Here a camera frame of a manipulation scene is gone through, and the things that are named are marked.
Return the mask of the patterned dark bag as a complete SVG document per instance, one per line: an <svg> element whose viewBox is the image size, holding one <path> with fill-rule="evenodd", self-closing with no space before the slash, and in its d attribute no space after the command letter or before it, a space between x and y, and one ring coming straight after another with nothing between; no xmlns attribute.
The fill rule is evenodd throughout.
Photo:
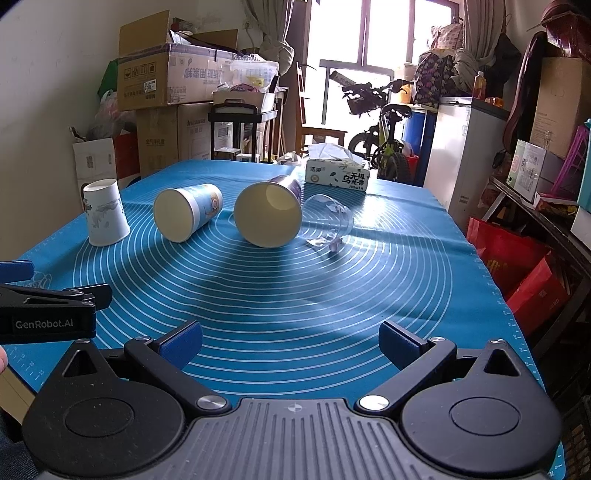
<svg viewBox="0 0 591 480"><path fill-rule="evenodd" d="M446 55L445 51L422 54L414 77L414 102L438 108L443 97L457 92L454 75L453 55Z"/></svg>

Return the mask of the pink plastic basket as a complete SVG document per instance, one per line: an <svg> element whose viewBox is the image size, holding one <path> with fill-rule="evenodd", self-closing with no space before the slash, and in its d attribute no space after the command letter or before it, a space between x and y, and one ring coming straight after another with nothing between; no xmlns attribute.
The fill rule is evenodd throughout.
<svg viewBox="0 0 591 480"><path fill-rule="evenodd" d="M550 193L559 198L576 199L578 197L586 164L589 144L589 128L577 127L563 166L554 182Z"/></svg>

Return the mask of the blue white lying paper cup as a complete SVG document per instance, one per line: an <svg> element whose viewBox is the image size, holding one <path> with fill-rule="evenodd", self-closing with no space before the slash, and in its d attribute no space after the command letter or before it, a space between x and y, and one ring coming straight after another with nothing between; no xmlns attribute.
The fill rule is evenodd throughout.
<svg viewBox="0 0 591 480"><path fill-rule="evenodd" d="M221 213L222 206L222 193L214 184L167 188L154 200L153 218L165 239L182 243Z"/></svg>

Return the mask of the red gift bag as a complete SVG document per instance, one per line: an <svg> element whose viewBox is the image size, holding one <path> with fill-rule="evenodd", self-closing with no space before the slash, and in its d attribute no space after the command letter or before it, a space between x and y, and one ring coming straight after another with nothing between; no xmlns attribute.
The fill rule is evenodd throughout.
<svg viewBox="0 0 591 480"><path fill-rule="evenodd" d="M524 335L543 325L569 299L559 257L531 237L472 218L467 240L489 270Z"/></svg>

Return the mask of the orange drink bottle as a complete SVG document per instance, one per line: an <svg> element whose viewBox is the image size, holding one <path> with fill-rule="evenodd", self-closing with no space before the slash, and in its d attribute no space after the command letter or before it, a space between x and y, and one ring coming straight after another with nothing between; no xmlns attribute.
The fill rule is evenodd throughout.
<svg viewBox="0 0 591 480"><path fill-rule="evenodd" d="M486 99L486 78L483 71L479 71L474 78L472 96L480 101Z"/></svg>

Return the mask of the black bicycle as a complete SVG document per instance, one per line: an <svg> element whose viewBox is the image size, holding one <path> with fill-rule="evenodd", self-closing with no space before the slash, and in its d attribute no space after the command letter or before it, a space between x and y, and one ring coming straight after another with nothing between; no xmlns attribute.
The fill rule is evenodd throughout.
<svg viewBox="0 0 591 480"><path fill-rule="evenodd" d="M394 138L396 126L413 116L407 104L390 102L391 93L399 93L411 81L395 79L387 85L375 88L371 83L355 83L338 71L332 71L329 79L342 87L342 93L349 105L349 113L362 116L373 111L379 112L376 125L356 134L349 143L349 151L365 158L370 169L377 171L377 177L410 185L413 182L411 167L404 155L405 144Z"/></svg>

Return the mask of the white green tissue box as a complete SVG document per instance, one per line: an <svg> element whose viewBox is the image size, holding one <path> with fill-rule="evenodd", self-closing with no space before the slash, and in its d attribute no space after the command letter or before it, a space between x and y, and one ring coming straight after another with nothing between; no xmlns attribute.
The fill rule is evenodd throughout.
<svg viewBox="0 0 591 480"><path fill-rule="evenodd" d="M308 147L305 182L366 192L369 179L367 161L344 146L318 143Z"/></svg>

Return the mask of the black shelf rack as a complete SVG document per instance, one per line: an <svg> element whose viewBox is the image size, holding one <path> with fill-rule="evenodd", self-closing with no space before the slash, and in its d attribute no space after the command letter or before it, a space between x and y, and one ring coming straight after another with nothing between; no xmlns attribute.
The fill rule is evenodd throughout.
<svg viewBox="0 0 591 480"><path fill-rule="evenodd" d="M213 104L211 111L208 113L208 121L211 123L211 128L214 128L215 123L231 123L232 124L232 147L242 150L243 140L243 126L250 126L250 162L257 163L256 150L259 145L257 139L257 126L276 119L277 111L270 110L266 112L259 112L256 106L229 102L223 104Z"/></svg>

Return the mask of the white green product box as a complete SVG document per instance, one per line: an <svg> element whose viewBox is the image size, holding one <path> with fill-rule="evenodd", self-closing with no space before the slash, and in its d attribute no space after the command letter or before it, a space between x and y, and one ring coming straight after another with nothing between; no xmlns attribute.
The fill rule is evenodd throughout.
<svg viewBox="0 0 591 480"><path fill-rule="evenodd" d="M537 193L553 188L564 160L542 147L519 140L507 177L507 185L533 204Z"/></svg>

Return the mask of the clear plastic lying cup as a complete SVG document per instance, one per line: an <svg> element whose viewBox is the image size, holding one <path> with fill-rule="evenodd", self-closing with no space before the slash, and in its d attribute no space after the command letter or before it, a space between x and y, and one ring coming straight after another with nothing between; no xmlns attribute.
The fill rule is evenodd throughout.
<svg viewBox="0 0 591 480"><path fill-rule="evenodd" d="M300 237L308 246L338 252L352 230L353 212L338 200L315 194L304 201Z"/></svg>

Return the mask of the tall brown cardboard box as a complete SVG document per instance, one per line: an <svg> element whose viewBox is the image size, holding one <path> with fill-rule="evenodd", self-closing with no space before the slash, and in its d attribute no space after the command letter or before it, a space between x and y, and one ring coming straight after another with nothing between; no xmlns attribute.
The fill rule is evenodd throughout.
<svg viewBox="0 0 591 480"><path fill-rule="evenodd" d="M565 159L576 129L590 118L590 64L580 58L543 60L529 142Z"/></svg>

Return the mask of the wooden chair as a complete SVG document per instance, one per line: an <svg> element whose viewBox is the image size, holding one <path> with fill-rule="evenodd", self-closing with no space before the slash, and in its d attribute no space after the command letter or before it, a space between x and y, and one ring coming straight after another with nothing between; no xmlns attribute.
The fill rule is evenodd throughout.
<svg viewBox="0 0 591 480"><path fill-rule="evenodd" d="M318 137L321 143L325 142L325 138L334 138L338 141L339 146L345 145L346 130L331 128L326 125L315 125L307 121L305 114L305 97L304 97L304 75L301 65L295 64L295 72L297 72L297 125L295 126L295 152L298 155L303 155L307 150L308 144L305 139L308 136L312 138Z"/></svg>

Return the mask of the large open cardboard box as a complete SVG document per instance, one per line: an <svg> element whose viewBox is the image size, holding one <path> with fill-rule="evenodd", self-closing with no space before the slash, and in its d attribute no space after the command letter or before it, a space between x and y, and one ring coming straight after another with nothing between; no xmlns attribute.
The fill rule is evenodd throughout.
<svg viewBox="0 0 591 480"><path fill-rule="evenodd" d="M121 111L205 102L230 77L238 55L193 44L170 29L168 10L127 23L118 36L117 98Z"/></svg>

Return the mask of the lower cardboard box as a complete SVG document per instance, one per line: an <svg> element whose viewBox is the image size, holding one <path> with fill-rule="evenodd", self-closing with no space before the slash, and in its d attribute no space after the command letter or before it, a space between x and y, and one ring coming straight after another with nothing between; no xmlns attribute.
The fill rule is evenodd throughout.
<svg viewBox="0 0 591 480"><path fill-rule="evenodd" d="M189 103L135 112L142 178L184 160L211 158L211 103Z"/></svg>

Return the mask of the white chest freezer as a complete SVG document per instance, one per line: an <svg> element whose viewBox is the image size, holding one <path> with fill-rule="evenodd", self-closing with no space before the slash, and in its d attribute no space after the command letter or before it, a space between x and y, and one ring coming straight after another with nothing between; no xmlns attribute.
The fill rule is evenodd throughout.
<svg viewBox="0 0 591 480"><path fill-rule="evenodd" d="M424 186L463 232L478 215L508 117L506 110L472 97L440 101Z"/></svg>

